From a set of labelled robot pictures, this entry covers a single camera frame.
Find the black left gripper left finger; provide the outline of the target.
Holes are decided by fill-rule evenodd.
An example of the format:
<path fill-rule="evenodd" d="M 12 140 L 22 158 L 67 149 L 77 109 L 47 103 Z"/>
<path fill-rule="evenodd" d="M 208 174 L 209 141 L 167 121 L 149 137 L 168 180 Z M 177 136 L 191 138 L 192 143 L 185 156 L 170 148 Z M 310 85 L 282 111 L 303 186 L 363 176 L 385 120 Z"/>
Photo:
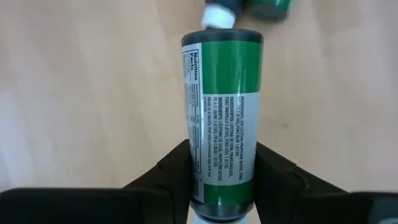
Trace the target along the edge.
<path fill-rule="evenodd" d="M 1 192 L 1 223 L 186 223 L 189 141 L 122 188 L 15 188 Z"/>

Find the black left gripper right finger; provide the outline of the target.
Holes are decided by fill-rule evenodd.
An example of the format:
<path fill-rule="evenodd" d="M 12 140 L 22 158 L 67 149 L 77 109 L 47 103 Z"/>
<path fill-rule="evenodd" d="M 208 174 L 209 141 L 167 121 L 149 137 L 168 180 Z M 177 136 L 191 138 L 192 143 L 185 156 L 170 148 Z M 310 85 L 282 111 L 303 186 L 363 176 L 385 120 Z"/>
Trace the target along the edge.
<path fill-rule="evenodd" d="M 257 144 L 254 201 L 261 223 L 393 224 L 397 194 L 347 192 Z"/>

